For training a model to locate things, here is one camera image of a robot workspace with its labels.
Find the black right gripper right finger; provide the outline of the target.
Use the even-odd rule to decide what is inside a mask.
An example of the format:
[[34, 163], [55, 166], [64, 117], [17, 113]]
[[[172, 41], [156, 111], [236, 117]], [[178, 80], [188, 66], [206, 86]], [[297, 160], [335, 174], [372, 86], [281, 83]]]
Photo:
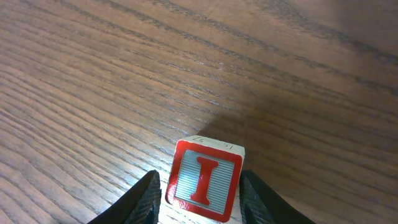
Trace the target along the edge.
[[241, 173], [239, 205], [243, 224], [315, 224], [251, 170]]

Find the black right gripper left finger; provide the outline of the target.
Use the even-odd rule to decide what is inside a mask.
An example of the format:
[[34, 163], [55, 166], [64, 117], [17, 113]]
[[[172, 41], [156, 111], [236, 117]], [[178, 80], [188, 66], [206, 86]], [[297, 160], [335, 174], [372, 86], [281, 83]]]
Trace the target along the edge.
[[159, 173], [151, 170], [88, 224], [157, 224], [161, 196]]

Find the red letter I block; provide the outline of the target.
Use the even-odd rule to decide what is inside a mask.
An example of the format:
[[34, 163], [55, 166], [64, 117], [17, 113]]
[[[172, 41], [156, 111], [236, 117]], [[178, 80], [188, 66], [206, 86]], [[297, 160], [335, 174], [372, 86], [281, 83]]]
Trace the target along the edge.
[[177, 141], [165, 201], [176, 208], [227, 222], [245, 148], [194, 135]]

